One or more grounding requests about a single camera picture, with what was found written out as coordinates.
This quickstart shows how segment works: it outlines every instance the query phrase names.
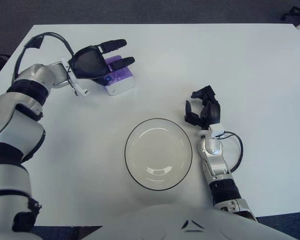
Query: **purple object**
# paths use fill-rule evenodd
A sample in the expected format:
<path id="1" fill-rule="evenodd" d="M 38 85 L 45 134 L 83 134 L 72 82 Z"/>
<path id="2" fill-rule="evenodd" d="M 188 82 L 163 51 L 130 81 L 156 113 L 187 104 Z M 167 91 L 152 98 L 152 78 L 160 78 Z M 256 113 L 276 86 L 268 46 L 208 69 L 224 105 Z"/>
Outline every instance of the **purple object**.
<path id="1" fill-rule="evenodd" d="M 106 64 L 108 64 L 108 67 L 111 69 L 111 66 L 109 66 L 109 64 L 114 62 L 114 61 L 120 60 L 120 59 L 122 59 L 121 56 L 117 55 L 117 56 L 112 56 L 112 57 L 109 57 L 109 58 L 105 59 L 105 62 L 106 62 Z M 129 70 L 129 68 L 126 66 L 126 67 L 121 68 L 117 71 L 109 73 L 104 78 L 105 78 L 105 80 L 108 81 L 107 85 L 109 86 L 109 85 L 112 85 L 116 82 L 119 82 L 121 80 L 124 80 L 126 78 L 130 78 L 130 77 L 132 77 L 132 73 Z"/>

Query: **gray carpet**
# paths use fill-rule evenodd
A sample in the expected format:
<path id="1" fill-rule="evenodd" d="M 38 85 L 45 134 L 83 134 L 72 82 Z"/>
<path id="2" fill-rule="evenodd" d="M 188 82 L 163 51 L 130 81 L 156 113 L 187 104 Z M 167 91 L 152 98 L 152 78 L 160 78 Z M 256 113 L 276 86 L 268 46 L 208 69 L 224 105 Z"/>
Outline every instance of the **gray carpet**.
<path id="1" fill-rule="evenodd" d="M 282 23 L 298 0 L 0 0 L 0 54 L 12 54 L 35 24 Z M 300 17 L 284 23 L 298 25 Z M 300 239 L 300 213 L 260 217 Z M 44 240 L 80 239 L 95 228 L 35 227 Z"/>

